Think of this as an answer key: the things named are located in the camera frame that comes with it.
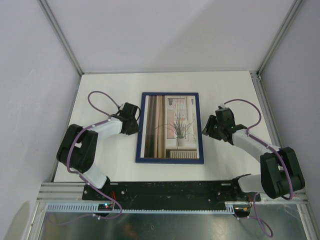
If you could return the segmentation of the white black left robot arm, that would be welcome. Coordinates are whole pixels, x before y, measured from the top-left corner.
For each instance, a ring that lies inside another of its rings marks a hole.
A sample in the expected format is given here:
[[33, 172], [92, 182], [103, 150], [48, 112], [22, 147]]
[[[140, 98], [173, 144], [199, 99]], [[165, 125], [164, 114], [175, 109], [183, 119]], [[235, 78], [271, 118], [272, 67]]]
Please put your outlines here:
[[141, 110], [131, 103], [124, 103], [117, 113], [106, 120], [83, 128], [71, 124], [59, 146], [56, 159], [71, 173], [76, 173], [92, 186], [93, 194], [100, 200], [110, 196], [110, 179], [95, 165], [97, 144], [114, 135], [133, 135], [139, 132], [138, 117]]

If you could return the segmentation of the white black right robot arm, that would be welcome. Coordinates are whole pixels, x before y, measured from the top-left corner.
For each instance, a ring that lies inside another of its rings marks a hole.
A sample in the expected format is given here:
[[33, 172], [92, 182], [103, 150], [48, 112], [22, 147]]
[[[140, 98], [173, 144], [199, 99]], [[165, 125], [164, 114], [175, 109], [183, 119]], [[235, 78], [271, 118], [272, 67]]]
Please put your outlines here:
[[245, 174], [233, 179], [231, 196], [242, 201], [249, 193], [265, 193], [271, 199], [291, 199], [295, 191], [305, 188], [305, 179], [295, 151], [279, 147], [257, 137], [236, 124], [230, 108], [219, 108], [210, 115], [202, 134], [238, 147], [260, 164], [259, 174]]

